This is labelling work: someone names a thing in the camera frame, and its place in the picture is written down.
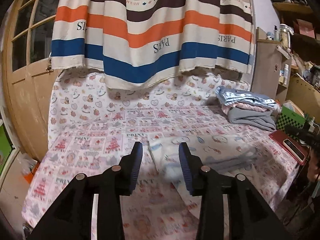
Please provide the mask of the white cartoon cat print pants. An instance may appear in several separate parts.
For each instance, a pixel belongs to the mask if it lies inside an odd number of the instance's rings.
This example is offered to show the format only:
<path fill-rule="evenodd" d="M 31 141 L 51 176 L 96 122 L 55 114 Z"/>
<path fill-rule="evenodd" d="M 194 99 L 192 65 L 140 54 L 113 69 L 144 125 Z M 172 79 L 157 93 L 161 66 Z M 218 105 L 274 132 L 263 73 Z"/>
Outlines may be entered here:
<path fill-rule="evenodd" d="M 148 150 L 156 169 L 169 182 L 183 179 L 178 149 L 185 142 L 192 155 L 198 156 L 220 174 L 251 169 L 258 158 L 259 150 L 237 135 L 188 135 L 167 137 L 150 141 Z"/>

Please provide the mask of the green checkered box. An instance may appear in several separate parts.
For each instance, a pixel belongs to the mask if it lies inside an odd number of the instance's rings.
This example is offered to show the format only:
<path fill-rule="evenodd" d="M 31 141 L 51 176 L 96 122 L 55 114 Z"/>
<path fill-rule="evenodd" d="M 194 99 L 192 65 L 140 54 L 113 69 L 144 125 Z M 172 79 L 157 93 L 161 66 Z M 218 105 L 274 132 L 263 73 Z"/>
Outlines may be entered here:
<path fill-rule="evenodd" d="M 281 108 L 281 113 L 276 122 L 276 129 L 283 131 L 294 140 L 298 140 L 294 133 L 295 128 L 303 128 L 306 119 L 304 113 L 291 100 L 286 100 Z"/>

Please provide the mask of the grey folded sweatshirt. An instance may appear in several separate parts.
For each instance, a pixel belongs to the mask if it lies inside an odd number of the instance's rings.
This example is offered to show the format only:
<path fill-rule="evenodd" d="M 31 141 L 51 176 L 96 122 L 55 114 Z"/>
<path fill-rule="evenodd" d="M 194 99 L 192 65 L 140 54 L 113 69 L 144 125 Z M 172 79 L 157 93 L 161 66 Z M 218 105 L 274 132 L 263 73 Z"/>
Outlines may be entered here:
<path fill-rule="evenodd" d="M 240 108 L 232 108 L 228 114 L 228 121 L 232 124 L 250 125 L 256 128 L 273 132 L 276 130 L 276 123 L 271 117 L 272 111 L 257 112 Z"/>

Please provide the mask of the brown wooden cabinet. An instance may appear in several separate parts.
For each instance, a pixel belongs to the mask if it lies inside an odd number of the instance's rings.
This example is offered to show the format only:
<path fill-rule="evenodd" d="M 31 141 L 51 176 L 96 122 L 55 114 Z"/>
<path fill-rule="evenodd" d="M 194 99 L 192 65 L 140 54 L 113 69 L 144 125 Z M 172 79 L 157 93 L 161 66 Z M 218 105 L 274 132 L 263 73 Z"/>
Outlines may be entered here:
<path fill-rule="evenodd" d="M 283 103 L 289 88 L 292 54 L 281 42 L 268 40 L 267 33 L 259 27 L 256 37 L 251 91 Z"/>

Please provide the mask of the pink folded garment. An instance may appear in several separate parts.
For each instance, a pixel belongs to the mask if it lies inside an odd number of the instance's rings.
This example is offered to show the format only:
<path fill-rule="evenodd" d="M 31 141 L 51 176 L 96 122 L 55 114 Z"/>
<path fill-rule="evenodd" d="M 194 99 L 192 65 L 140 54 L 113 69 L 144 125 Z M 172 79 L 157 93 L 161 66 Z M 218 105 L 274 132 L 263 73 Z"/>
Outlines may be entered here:
<path fill-rule="evenodd" d="M 244 109 L 244 110 L 249 110 L 249 111 L 256 111 L 256 112 L 266 112 L 266 111 L 273 111 L 272 108 L 265 108 L 265 107 L 260 107 L 260 106 L 254 106 L 250 105 L 248 103 L 242 103 L 242 102 L 236 102 L 231 105 L 221 105 L 223 113 L 226 115 L 232 108 L 239 108 L 239 109 Z"/>

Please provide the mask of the light blue satin-trim blanket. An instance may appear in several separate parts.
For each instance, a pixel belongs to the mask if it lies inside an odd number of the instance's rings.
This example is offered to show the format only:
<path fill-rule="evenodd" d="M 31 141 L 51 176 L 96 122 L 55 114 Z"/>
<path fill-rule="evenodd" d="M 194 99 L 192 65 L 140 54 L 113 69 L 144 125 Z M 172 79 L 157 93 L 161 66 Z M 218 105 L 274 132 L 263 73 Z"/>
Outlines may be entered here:
<path fill-rule="evenodd" d="M 247 90 L 227 88 L 224 86 L 217 87 L 216 97 L 223 105 L 230 106 L 235 103 L 246 103 L 252 106 L 274 109 L 277 103 L 264 94 L 257 94 Z"/>

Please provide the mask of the pink print bed sheet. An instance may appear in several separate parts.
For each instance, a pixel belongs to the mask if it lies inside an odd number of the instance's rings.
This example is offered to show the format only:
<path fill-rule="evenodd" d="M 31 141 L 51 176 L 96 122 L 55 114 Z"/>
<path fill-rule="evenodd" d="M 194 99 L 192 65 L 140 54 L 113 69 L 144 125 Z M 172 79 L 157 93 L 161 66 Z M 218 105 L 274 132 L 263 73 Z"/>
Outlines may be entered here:
<path fill-rule="evenodd" d="M 251 169 L 226 174 L 243 173 L 272 209 L 297 175 L 297 162 L 268 131 L 230 124 L 217 107 L 128 109 L 107 119 L 74 122 L 61 131 L 31 182 L 22 217 L 35 226 L 76 174 L 102 173 L 140 141 L 143 159 L 137 186 L 131 197 L 121 199 L 126 239 L 194 239 L 200 198 L 190 196 L 184 182 L 166 181 L 148 150 L 150 141 L 188 135 L 237 135 L 256 147 L 258 158 Z"/>

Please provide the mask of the green storage bin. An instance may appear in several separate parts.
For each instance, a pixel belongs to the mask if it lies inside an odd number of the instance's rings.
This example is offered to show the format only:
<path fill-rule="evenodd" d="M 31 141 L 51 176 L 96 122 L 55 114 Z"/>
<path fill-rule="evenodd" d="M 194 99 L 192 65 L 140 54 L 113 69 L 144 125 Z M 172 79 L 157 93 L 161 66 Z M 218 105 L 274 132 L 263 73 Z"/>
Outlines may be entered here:
<path fill-rule="evenodd" d="M 12 152 L 12 143 L 7 135 L 4 125 L 0 129 L 0 174 Z"/>

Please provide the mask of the glass jar on cabinet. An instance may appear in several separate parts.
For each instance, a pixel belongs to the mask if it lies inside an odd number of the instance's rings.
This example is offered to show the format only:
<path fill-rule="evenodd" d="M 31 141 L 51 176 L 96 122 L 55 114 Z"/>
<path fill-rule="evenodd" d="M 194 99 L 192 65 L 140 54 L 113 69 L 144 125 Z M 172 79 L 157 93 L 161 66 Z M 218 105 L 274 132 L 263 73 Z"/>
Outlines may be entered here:
<path fill-rule="evenodd" d="M 280 31 L 279 31 L 279 35 L 280 35 L 280 41 L 282 43 L 282 45 L 286 48 L 289 49 L 290 48 L 290 35 L 291 35 L 291 29 L 288 25 L 286 24 L 280 24 Z"/>

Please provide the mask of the pump bottle on cabinet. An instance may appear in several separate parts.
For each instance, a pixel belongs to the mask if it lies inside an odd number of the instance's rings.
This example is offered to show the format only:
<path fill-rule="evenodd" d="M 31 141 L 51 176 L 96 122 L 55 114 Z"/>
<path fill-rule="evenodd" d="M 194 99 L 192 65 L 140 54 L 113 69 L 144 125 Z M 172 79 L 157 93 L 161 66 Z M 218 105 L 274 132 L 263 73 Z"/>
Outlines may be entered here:
<path fill-rule="evenodd" d="M 279 31 L 276 25 L 274 26 L 274 40 L 279 41 Z"/>

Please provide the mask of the white bear print quilt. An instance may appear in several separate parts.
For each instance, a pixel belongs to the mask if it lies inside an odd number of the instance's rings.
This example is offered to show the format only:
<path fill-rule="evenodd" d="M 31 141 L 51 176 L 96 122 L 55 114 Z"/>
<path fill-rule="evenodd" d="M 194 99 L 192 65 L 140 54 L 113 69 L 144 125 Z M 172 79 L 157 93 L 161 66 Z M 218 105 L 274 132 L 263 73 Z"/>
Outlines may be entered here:
<path fill-rule="evenodd" d="M 107 119 L 113 112 L 137 108 L 211 105 L 216 88 L 249 90 L 239 73 L 221 68 L 196 68 L 140 90 L 111 89 L 96 69 L 63 70 L 53 84 L 49 105 L 48 146 L 74 122 Z"/>

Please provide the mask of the wooden glass-pane door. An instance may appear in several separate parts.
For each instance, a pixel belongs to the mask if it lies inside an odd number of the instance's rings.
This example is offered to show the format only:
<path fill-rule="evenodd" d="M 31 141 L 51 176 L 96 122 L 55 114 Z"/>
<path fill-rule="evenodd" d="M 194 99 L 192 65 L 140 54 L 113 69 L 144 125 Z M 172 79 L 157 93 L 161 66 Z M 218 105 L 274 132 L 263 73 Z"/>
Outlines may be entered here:
<path fill-rule="evenodd" d="M 4 98 L 22 152 L 41 160 L 48 150 L 53 83 L 49 62 L 59 0 L 14 0 L 4 31 Z"/>

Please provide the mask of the striped Paris curtain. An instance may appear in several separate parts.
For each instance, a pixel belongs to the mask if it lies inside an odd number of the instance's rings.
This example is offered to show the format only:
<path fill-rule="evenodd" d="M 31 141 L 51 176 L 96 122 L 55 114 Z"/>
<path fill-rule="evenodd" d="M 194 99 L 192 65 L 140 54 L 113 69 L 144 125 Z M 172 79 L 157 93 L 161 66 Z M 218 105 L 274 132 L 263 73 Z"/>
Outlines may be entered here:
<path fill-rule="evenodd" d="M 124 90 L 197 67 L 248 74 L 253 31 L 251 0 L 60 0 L 51 64 L 102 70 Z"/>

